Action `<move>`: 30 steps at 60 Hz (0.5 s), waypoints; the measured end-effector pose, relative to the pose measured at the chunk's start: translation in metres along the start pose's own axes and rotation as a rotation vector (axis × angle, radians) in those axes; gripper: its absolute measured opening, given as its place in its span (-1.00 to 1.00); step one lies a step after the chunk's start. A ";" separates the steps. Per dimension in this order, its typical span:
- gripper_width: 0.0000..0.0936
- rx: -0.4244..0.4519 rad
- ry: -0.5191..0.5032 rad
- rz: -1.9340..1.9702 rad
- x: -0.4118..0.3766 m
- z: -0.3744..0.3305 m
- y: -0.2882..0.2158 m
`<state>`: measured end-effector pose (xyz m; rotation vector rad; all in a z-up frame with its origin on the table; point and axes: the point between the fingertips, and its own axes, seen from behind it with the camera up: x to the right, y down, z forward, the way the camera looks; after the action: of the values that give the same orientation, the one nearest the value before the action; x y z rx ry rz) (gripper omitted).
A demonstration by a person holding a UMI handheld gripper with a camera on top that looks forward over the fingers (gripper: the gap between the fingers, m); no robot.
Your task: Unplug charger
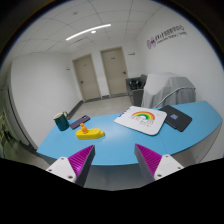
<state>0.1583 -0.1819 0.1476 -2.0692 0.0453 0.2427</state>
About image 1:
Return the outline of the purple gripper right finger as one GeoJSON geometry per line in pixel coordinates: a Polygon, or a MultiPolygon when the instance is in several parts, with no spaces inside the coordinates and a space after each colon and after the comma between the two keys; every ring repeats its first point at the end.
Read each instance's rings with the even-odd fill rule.
{"type": "Polygon", "coordinates": [[[146,183],[151,183],[183,169],[171,155],[157,152],[136,144],[134,154],[146,183]]]}

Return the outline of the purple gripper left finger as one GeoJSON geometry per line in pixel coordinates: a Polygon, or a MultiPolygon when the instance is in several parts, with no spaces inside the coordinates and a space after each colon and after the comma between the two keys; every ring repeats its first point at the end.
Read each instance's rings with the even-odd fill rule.
{"type": "Polygon", "coordinates": [[[95,146],[90,145],[70,157],[60,157],[46,171],[83,187],[94,156],[95,146]]]}

